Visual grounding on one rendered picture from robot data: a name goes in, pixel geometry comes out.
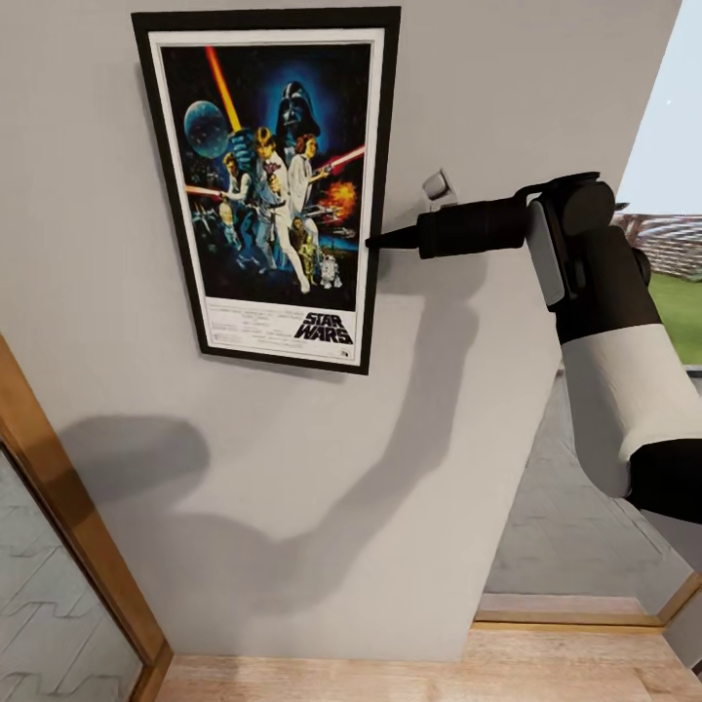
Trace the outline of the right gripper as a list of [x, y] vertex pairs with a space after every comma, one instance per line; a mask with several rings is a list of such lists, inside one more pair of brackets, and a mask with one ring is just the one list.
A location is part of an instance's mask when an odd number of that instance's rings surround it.
[[367, 248], [418, 249], [420, 258], [489, 251], [489, 202], [442, 207], [416, 225], [365, 240]]

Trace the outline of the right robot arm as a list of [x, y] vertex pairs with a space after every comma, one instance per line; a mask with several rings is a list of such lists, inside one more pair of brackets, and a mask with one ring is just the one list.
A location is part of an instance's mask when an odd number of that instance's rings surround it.
[[[420, 258], [520, 249], [525, 240], [563, 351], [577, 458], [611, 498], [629, 501], [702, 577], [702, 398], [648, 291], [647, 256], [610, 225], [600, 172], [459, 204], [445, 167], [416, 225], [365, 240]], [[527, 203], [529, 194], [539, 198]]]

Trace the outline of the poster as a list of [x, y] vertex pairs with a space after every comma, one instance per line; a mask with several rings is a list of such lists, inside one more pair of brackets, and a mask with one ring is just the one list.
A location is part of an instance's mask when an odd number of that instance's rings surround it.
[[202, 354], [369, 375], [401, 13], [132, 14]]

